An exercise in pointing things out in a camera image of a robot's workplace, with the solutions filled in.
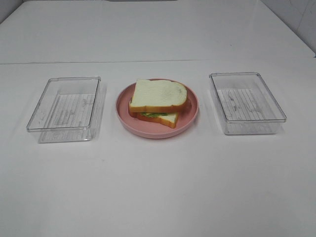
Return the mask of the left clear plastic tray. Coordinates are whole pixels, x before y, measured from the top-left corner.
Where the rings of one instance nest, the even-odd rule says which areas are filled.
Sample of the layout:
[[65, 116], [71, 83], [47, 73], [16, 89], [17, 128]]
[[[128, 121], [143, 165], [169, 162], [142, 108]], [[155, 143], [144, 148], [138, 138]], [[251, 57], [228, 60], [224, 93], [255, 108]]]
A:
[[26, 126], [38, 143], [89, 141], [102, 112], [100, 77], [51, 78]]

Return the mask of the pink round plate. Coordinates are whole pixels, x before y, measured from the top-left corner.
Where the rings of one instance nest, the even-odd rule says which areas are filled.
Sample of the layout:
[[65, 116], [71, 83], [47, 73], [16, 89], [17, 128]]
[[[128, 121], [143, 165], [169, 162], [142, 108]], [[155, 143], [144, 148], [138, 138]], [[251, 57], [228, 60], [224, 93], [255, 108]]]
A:
[[188, 99], [191, 100], [192, 107], [188, 111], [184, 109], [180, 112], [175, 128], [170, 128], [159, 123], [142, 121], [133, 118], [128, 113], [128, 102], [135, 89], [135, 83], [126, 87], [118, 96], [116, 101], [116, 112], [123, 125], [131, 133], [150, 139], [162, 139], [176, 136], [193, 125], [197, 118], [199, 106], [196, 94], [186, 86]]

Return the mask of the right clear plastic tray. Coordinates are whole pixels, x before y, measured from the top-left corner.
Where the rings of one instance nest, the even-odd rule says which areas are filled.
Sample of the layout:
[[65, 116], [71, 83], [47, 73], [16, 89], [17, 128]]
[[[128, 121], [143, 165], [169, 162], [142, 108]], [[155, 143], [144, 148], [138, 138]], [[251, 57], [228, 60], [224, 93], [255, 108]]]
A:
[[276, 134], [287, 117], [258, 72], [212, 73], [211, 96], [226, 135]]

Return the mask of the clear plastic tray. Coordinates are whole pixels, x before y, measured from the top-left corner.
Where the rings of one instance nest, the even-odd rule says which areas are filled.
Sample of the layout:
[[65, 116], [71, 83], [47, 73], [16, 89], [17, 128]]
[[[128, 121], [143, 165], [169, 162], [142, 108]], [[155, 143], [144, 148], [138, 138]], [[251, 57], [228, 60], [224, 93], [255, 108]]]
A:
[[211, 96], [226, 135], [276, 134], [287, 117], [258, 72], [212, 73]]
[[51, 78], [26, 126], [38, 143], [89, 141], [102, 112], [100, 77]]

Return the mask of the green lettuce leaf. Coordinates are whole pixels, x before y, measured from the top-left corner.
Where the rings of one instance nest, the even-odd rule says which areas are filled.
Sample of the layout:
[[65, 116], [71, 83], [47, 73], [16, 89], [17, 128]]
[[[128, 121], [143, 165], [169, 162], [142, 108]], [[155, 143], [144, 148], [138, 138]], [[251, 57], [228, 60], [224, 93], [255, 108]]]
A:
[[146, 113], [146, 112], [143, 112], [143, 113], [140, 113], [140, 115], [148, 117], [148, 118], [157, 118], [159, 116], [167, 116], [168, 113]]

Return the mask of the pink bacon strip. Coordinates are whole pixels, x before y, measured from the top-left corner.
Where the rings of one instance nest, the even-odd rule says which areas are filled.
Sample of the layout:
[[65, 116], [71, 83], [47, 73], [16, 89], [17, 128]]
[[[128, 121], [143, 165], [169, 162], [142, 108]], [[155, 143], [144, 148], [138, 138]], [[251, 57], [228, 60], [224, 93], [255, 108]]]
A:
[[191, 109], [191, 107], [192, 107], [191, 100], [190, 100], [190, 99], [187, 99], [185, 109], [189, 111], [189, 110]]

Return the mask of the bread slice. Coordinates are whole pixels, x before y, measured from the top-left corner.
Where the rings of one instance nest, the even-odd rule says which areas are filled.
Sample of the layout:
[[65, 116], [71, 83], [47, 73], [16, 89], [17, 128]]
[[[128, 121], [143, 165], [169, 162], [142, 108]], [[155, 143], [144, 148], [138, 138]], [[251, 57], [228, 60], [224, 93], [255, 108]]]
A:
[[166, 79], [139, 79], [129, 103], [132, 113], [175, 113], [181, 111], [188, 99], [186, 87]]
[[167, 116], [159, 116], [157, 118], [148, 118], [148, 117], [140, 115], [140, 113], [135, 113], [135, 112], [129, 112], [129, 115], [133, 118], [137, 118], [142, 121], [159, 123], [164, 126], [168, 126], [170, 128], [175, 128], [179, 113], [168, 113]]

